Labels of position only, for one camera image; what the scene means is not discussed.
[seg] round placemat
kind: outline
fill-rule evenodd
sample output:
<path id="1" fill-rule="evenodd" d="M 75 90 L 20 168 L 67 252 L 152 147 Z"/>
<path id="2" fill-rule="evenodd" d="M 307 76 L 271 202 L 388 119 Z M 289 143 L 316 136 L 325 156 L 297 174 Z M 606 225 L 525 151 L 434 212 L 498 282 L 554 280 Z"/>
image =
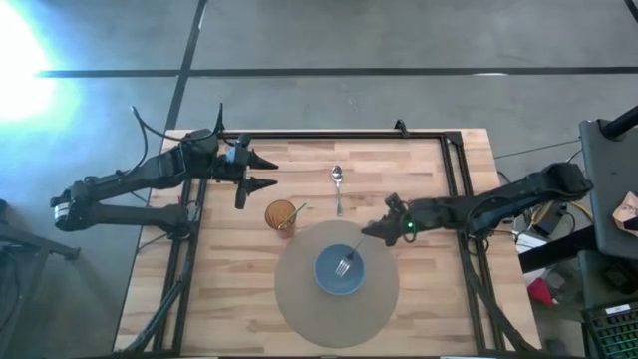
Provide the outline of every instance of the round placemat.
<path id="1" fill-rule="evenodd" d="M 361 227 L 330 220 L 305 229 L 288 243 L 275 270 L 275 296 L 283 317 L 306 340 L 331 348 L 361 344 L 379 333 L 397 305 L 399 274 L 381 239 L 366 237 L 358 252 L 366 279 L 355 293 L 336 296 L 315 282 L 314 264 L 331 244 L 354 247 Z"/>

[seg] wooden table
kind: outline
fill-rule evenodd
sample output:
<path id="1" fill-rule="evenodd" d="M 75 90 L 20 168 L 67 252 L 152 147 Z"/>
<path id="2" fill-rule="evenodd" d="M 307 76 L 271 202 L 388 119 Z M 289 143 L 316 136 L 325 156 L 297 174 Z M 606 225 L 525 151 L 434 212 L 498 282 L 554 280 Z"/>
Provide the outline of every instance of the wooden table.
<path id="1" fill-rule="evenodd" d="M 168 134 L 181 137 L 184 133 Z M 462 133 L 475 193 L 498 186 L 486 130 Z M 400 240 L 391 249 L 400 273 L 397 307 L 385 328 L 363 344 L 332 349 L 306 341 L 280 314 L 273 291 L 274 269 L 287 242 L 263 219 L 269 203 L 286 198 L 299 205 L 310 200 L 298 218 L 298 230 L 336 219 L 335 189 L 328 175 L 335 164 L 344 169 L 343 219 L 362 225 L 387 212 L 384 198 L 393 191 L 403 199 L 449 195 L 438 141 L 253 140 L 251 145 L 262 157 L 279 164 L 278 171 L 253 171 L 253 175 L 279 180 L 279 184 L 254 193 L 245 209 L 237 210 L 233 206 L 235 185 L 209 183 L 182 355 L 476 354 L 459 248 L 452 231 L 421 233 L 414 244 Z M 163 149 L 172 146 L 174 142 L 165 141 Z M 179 194 L 180 188 L 154 190 L 151 206 L 175 203 Z M 145 228 L 141 244 L 159 234 L 156 228 Z M 161 240 L 137 256 L 116 349 L 131 343 L 156 311 L 169 248 L 170 243 Z M 487 257 L 498 304 L 524 338 L 540 347 L 511 236 L 491 238 Z M 481 317 L 490 343 L 484 310 Z M 172 338 L 173 321 L 174 316 L 169 317 L 166 343 Z"/>

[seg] blue plate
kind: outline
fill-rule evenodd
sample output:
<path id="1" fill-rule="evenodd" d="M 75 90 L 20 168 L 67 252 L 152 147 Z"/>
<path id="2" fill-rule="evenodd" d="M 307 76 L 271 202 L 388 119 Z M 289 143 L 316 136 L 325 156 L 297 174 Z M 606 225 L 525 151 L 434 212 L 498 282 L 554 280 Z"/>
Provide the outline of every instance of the blue plate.
<path id="1" fill-rule="evenodd" d="M 346 274 L 339 276 L 335 273 L 341 259 L 352 249 L 346 244 L 333 244 L 319 254 L 315 261 L 315 280 L 321 289 L 333 295 L 349 295 L 361 287 L 366 279 L 366 265 L 358 251 Z"/>

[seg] silver spoon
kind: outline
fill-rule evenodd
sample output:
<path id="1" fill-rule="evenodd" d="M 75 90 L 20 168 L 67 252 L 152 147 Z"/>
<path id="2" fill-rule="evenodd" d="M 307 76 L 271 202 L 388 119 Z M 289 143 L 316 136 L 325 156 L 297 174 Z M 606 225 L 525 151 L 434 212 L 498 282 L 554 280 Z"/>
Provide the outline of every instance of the silver spoon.
<path id="1" fill-rule="evenodd" d="M 332 168 L 330 172 L 332 180 L 337 185 L 337 216 L 343 215 L 343 208 L 341 207 L 341 181 L 343 180 L 343 172 L 339 166 Z"/>

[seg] concrete floor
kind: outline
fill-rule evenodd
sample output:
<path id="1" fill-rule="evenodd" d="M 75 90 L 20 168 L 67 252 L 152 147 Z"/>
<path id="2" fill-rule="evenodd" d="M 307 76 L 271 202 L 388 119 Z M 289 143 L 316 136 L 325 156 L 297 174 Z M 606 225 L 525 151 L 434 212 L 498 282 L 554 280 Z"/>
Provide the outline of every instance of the concrete floor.
<path id="1" fill-rule="evenodd" d="M 46 57 L 41 69 L 178 69 L 197 1 L 8 4 L 28 25 L 4 33 L 30 31 Z M 637 35 L 621 0 L 210 0 L 192 66 L 638 66 Z M 13 45 L 16 66 L 29 53 Z M 14 75 L 3 61 L 3 76 Z M 10 99 L 3 108 L 22 111 L 0 113 L 0 197 L 11 204 L 11 219 L 82 247 L 75 262 L 48 262 L 12 357 L 110 352 L 140 229 L 64 233 L 48 203 L 74 180 L 132 166 L 142 139 L 129 106 L 163 129 L 175 83 L 32 81 L 49 95 L 37 114 L 25 112 L 41 100 L 31 88 L 0 84 Z M 580 121 L 620 115 L 636 105 L 637 92 L 636 75 L 191 79 L 177 127 L 213 126 L 223 101 L 230 129 L 389 128 L 401 118 L 411 128 L 487 128 L 498 156 L 576 139 Z M 25 94 L 30 102 L 17 106 Z M 159 147 L 150 137 L 150 152 Z M 573 144 L 496 163 L 515 180 L 577 150 Z M 138 205 L 131 196 L 115 202 Z"/>

